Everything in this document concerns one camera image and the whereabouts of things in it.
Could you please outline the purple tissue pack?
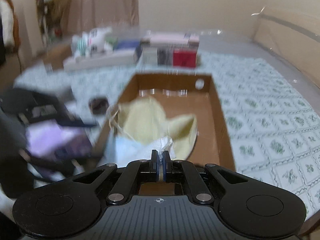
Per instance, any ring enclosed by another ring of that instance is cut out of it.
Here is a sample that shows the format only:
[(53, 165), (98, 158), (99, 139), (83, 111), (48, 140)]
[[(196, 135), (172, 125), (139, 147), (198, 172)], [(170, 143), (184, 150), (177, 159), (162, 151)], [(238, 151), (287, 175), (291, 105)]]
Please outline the purple tissue pack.
[(92, 144), (82, 127), (60, 126), (49, 120), (29, 125), (26, 150), (33, 157), (52, 161), (86, 158)]

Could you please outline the white tissue sheet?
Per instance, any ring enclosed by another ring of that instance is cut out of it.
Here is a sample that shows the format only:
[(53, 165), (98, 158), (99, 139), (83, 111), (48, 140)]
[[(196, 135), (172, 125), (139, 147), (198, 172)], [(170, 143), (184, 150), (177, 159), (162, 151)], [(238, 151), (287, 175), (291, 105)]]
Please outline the white tissue sheet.
[(158, 152), (160, 159), (163, 151), (168, 151), (171, 159), (176, 157), (171, 137), (166, 136), (143, 145), (140, 142), (117, 135), (116, 137), (108, 138), (99, 166), (114, 163), (118, 167), (126, 167), (128, 163), (135, 160), (150, 160), (152, 150)]

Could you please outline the cream yellow towel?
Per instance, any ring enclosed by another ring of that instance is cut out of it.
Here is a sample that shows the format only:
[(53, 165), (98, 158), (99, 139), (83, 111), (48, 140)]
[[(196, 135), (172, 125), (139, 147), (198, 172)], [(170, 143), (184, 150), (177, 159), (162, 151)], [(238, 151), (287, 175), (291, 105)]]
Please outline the cream yellow towel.
[(120, 103), (109, 119), (109, 126), (118, 135), (143, 145), (163, 137), (171, 137), (176, 157), (186, 160), (197, 138), (197, 118), (194, 114), (181, 114), (167, 118), (164, 108), (153, 97), (138, 98)]

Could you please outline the black red round pad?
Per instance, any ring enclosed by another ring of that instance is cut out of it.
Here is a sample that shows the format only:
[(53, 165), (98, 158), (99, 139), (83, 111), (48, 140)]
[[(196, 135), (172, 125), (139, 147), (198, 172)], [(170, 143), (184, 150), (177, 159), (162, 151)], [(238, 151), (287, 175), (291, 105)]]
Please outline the black red round pad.
[(92, 98), (88, 105), (93, 115), (104, 115), (109, 107), (109, 101), (107, 97), (101, 96)]

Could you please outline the floral tablecloth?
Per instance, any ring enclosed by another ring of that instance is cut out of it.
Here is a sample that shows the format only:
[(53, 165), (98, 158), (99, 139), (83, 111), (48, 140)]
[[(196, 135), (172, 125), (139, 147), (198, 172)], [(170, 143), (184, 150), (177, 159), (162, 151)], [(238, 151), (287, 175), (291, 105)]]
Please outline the floral tablecloth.
[[(202, 52), (198, 73), (215, 83), (231, 140), (236, 171), (284, 188), (305, 204), (306, 215), (319, 210), (319, 115), (263, 59)], [(92, 70), (49, 71), (43, 64), (29, 68), (16, 87), (51, 92), (71, 87), (75, 103), (68, 109), (92, 121), (88, 101), (105, 95), (115, 103), (135, 73), (178, 69), (138, 63)]]

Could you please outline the brown cardboard tray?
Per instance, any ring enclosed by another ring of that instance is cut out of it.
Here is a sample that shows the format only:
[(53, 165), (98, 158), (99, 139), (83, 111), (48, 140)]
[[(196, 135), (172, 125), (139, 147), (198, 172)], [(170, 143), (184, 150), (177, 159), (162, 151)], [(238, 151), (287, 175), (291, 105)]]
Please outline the brown cardboard tray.
[[(135, 114), (137, 121), (128, 119), (133, 102), (138, 99), (155, 100), (157, 124), (149, 124), (149, 117)], [(205, 165), (216, 164), (235, 170), (232, 149), (223, 117), (214, 80), (209, 75), (195, 74), (135, 74), (115, 107), (106, 114), (95, 152), (113, 153), (107, 139), (122, 136), (141, 144), (152, 140), (171, 137), (176, 159), (192, 162), (203, 177), (209, 191), (214, 195), (224, 194), (221, 185), (225, 172), (211, 174)]]

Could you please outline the white bunny plush toy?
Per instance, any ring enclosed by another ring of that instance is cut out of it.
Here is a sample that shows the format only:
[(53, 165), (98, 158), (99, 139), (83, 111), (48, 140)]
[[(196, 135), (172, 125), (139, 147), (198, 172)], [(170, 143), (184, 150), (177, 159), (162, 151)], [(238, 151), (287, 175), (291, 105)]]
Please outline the white bunny plush toy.
[(94, 28), (89, 32), (83, 32), (81, 36), (73, 35), (71, 50), (74, 58), (91, 57), (96, 53), (112, 52), (113, 46), (107, 42), (107, 36), (112, 31), (112, 27)]

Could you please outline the white blue flat box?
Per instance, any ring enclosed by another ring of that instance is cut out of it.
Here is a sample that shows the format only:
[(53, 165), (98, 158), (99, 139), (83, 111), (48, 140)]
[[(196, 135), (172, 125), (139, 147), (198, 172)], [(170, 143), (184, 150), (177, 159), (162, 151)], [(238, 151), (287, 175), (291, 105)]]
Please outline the white blue flat box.
[(108, 53), (97, 53), (79, 60), (69, 57), (63, 61), (66, 71), (84, 70), (100, 67), (113, 67), (136, 64), (142, 54), (140, 40), (119, 41), (115, 49)]

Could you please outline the stack of books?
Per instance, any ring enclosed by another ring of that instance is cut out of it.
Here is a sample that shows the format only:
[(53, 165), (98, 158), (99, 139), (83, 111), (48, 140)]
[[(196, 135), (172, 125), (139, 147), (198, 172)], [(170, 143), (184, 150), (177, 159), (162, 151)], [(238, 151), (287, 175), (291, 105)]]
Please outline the stack of books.
[(140, 41), (144, 64), (196, 68), (200, 63), (196, 34), (153, 33)]

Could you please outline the beige curtain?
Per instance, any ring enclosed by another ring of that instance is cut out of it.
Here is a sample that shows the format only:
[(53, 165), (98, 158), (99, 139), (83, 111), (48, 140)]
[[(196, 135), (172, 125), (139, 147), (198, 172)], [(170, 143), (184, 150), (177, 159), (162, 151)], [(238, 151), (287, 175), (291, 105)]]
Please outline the beige curtain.
[(109, 25), (139, 25), (138, 0), (67, 0), (60, 24), (63, 34)]

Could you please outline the large plastic wrapped cardboard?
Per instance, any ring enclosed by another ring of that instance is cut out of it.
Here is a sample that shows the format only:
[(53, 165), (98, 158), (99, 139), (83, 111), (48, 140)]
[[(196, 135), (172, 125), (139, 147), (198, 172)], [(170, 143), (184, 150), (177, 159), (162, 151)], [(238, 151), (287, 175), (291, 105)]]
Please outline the large plastic wrapped cardboard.
[(319, 18), (263, 7), (253, 40), (296, 67), (319, 86)]

